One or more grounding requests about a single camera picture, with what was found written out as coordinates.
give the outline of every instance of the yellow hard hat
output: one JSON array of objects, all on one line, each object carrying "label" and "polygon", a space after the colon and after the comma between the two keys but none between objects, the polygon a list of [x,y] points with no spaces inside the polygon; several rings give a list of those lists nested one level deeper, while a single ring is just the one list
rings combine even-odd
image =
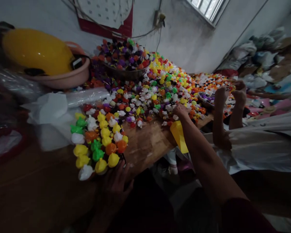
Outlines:
[{"label": "yellow hard hat", "polygon": [[40,69],[46,75],[72,70],[74,60],[69,47],[60,39],[41,31],[19,28],[8,31],[2,39],[6,56],[27,69]]}]

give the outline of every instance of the pile of toy ducks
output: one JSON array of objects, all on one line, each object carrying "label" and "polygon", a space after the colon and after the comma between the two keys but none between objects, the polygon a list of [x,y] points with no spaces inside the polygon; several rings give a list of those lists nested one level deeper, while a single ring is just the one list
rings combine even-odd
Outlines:
[{"label": "pile of toy ducks", "polygon": [[[121,127],[123,121],[127,121],[131,128],[142,128],[145,122],[152,121],[154,114],[157,114],[163,119],[162,126],[171,126],[178,120],[178,116],[172,113],[173,108],[177,103],[182,103],[189,110],[192,121],[196,122],[206,114],[206,109],[198,104],[199,92],[212,95],[221,86],[226,86],[231,91],[233,89],[227,78],[220,74],[202,73],[191,77],[159,53],[148,53],[140,46],[136,50],[136,45],[137,43],[132,43],[130,39],[124,43],[114,40],[113,44],[103,41],[99,48],[99,59],[102,62],[119,62],[122,59],[125,65],[121,62],[121,69],[132,64],[135,68],[135,65],[140,63],[132,62],[132,56],[134,59],[139,56],[141,62],[149,60],[151,63],[143,77],[135,82],[115,80],[110,83],[113,77],[105,77],[104,74],[104,80],[101,82],[105,83],[111,95],[100,105],[84,106],[83,111],[88,115],[87,119],[83,114],[76,116],[77,122],[75,126],[71,126],[71,133],[72,142],[76,144],[76,166],[81,169],[80,180],[88,179],[93,172],[105,174],[108,167],[115,167],[120,159],[124,159],[128,137]],[[228,101],[230,104],[225,113],[233,108],[233,99]]]},{"label": "pile of toy ducks", "polygon": [[105,174],[108,168],[115,167],[120,159],[124,159],[128,137],[119,125],[122,122],[119,113],[112,114],[105,110],[108,109],[103,105],[95,108],[85,105],[83,111],[88,118],[76,113],[76,125],[71,125],[71,141],[76,145],[73,153],[77,157],[76,167],[81,169],[81,181],[90,178],[94,172]]}]

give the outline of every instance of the electrical outlet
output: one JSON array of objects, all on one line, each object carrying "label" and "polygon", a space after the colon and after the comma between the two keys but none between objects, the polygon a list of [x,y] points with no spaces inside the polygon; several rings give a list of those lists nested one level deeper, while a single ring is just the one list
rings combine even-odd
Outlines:
[{"label": "electrical outlet", "polygon": [[159,26],[159,23],[161,21],[161,19],[160,19],[161,14],[162,14],[161,10],[155,11],[154,23],[153,23],[154,27]]}]

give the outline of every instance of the white shirt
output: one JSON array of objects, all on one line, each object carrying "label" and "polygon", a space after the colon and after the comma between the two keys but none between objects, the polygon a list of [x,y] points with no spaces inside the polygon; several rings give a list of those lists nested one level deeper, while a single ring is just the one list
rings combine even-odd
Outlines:
[{"label": "white shirt", "polygon": [[213,144],[212,133],[205,138],[230,174],[241,170],[274,170],[291,172],[291,140],[265,130],[291,136],[291,112],[250,122],[248,127],[229,130],[232,150],[222,150]]}]

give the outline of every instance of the power cord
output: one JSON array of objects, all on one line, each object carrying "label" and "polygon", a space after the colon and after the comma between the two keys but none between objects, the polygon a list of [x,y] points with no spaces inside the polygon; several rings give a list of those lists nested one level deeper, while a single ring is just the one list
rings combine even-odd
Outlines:
[{"label": "power cord", "polygon": [[160,41],[161,41],[161,32],[162,32],[162,27],[161,27],[161,29],[159,30],[159,39],[158,39],[158,44],[157,44],[157,47],[156,47],[156,52],[157,52],[157,49],[158,49],[159,43],[160,43]]},{"label": "power cord", "polygon": [[[106,27],[104,27],[103,25],[101,25],[101,24],[99,24],[99,23],[97,23],[94,19],[92,19],[90,16],[88,16],[79,6],[77,6],[74,2],[73,2],[73,0],[68,0],[77,10],[79,10],[83,15],[85,15],[90,21],[92,21],[92,22],[94,22],[94,23],[96,23],[98,26],[100,26],[101,28],[103,28],[103,29],[105,29],[105,30],[107,30],[107,31],[109,31],[109,32],[112,32],[113,34],[115,34],[116,36],[118,36],[118,37],[121,37],[121,38],[123,38],[123,39],[126,39],[126,38],[128,38],[128,37],[126,37],[126,36],[123,36],[123,35],[121,35],[121,34],[119,34],[119,33],[117,33],[117,32],[114,32],[114,31],[112,31],[112,30],[110,30],[110,29],[108,29],[108,28],[106,28]],[[143,35],[140,35],[140,36],[134,36],[134,37],[131,37],[131,38],[140,38],[140,37],[144,37],[144,36],[147,36],[148,34],[150,34],[151,32],[153,32],[154,30],[156,30],[157,28],[153,28],[152,30],[150,30],[149,32],[147,32],[146,34],[143,34]]]}]

